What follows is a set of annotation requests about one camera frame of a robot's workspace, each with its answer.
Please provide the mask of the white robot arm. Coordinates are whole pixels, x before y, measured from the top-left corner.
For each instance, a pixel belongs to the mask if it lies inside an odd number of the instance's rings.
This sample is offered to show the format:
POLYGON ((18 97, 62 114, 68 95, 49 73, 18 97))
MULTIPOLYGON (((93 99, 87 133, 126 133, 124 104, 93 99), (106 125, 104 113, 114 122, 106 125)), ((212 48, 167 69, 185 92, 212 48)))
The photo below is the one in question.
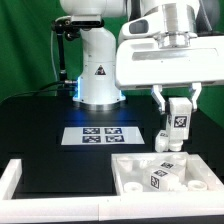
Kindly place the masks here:
POLYGON ((93 110, 149 89, 166 110, 164 88, 224 84, 224 35, 196 33, 199 0, 60 0, 66 26, 81 32, 83 72, 73 101, 93 110))

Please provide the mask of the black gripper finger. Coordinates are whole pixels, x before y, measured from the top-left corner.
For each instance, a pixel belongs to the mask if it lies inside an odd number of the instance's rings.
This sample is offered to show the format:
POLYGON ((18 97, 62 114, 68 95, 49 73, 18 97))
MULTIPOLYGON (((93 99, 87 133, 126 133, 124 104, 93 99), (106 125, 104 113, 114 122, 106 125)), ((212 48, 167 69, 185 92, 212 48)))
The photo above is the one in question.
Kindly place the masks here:
POLYGON ((192 105, 192 110, 196 111, 198 106, 197 106, 197 100, 200 96, 200 93, 202 91, 202 84, 200 82, 198 83, 192 83, 189 88, 190 92, 190 103, 192 105))
POLYGON ((166 101, 162 96, 162 86, 161 85, 153 85, 151 88, 151 96, 156 101, 159 107, 159 112, 161 114, 166 113, 166 101))

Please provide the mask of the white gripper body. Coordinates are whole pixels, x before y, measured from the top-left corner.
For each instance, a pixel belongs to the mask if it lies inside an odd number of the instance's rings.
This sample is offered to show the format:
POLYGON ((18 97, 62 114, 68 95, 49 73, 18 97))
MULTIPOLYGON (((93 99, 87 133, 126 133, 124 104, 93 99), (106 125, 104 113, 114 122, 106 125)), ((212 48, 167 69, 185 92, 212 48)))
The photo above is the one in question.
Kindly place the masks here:
POLYGON ((116 86, 121 90, 224 83, 224 36, 198 37, 186 48, 159 48, 151 38, 124 41, 116 55, 116 86))

